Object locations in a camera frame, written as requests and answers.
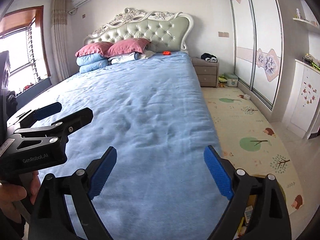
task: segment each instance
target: blue pillow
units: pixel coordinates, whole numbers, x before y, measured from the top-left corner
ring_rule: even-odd
[[[77,57],[77,65],[84,66],[91,63],[95,63],[99,60],[104,59],[105,57],[101,56],[99,53],[93,53],[89,55],[84,55],[82,57]]]
[[[104,58],[102,60],[99,60],[98,62],[94,62],[94,63],[88,64],[88,65],[81,66],[79,69],[79,72],[86,73],[86,72],[90,72],[92,70],[103,68],[108,65],[109,65],[108,59]]]

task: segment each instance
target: tufted headboard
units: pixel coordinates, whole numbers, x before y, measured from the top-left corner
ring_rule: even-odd
[[[84,44],[129,38],[150,40],[148,49],[154,52],[187,51],[186,37],[193,27],[193,18],[185,13],[149,12],[126,8],[111,22],[88,35]]]

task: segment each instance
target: bed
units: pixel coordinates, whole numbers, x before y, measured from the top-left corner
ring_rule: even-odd
[[[17,113],[59,101],[62,111],[35,124],[42,126],[93,110],[92,123],[69,136],[68,161],[39,176],[70,175],[115,147],[117,163],[92,201],[115,240],[207,239],[228,205],[204,163],[207,145],[221,149],[187,54],[192,26],[187,14],[126,9],[85,44],[145,37],[149,49],[170,50],[170,56],[77,73]],[[66,201],[76,233],[85,238],[71,198]]]

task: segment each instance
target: wardrobe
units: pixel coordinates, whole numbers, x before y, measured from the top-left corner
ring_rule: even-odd
[[[270,110],[283,61],[277,0],[230,0],[235,28],[235,74]]]

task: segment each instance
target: tree print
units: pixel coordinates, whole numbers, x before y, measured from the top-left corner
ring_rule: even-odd
[[[253,109],[250,106],[242,107],[240,110],[243,111],[245,114],[254,114],[254,112],[258,111],[257,109]]]
[[[268,140],[258,140],[254,137],[244,137],[240,140],[240,147],[248,152],[257,152],[261,149],[261,143],[267,142],[269,145],[271,143]]]
[[[240,101],[239,99],[230,99],[230,98],[219,98],[220,101],[224,102],[224,103],[234,103],[235,101]]]
[[[276,157],[272,157],[272,159],[273,161],[270,163],[270,167],[275,169],[275,173],[284,173],[290,160],[287,160],[286,157],[279,154]]]
[[[290,184],[287,185],[287,188],[293,187],[295,184],[296,184],[295,182],[291,182]]]

